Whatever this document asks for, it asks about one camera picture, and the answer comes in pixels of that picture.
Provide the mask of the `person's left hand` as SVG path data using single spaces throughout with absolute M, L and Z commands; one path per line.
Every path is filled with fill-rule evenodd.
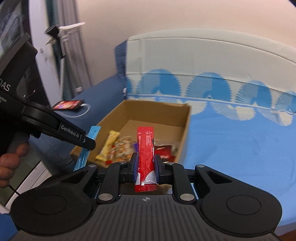
M 21 164 L 21 158 L 29 153 L 29 144 L 25 142 L 20 144 L 15 153 L 3 154 L 0 159 L 0 187 L 6 188 L 10 185 L 16 169 Z

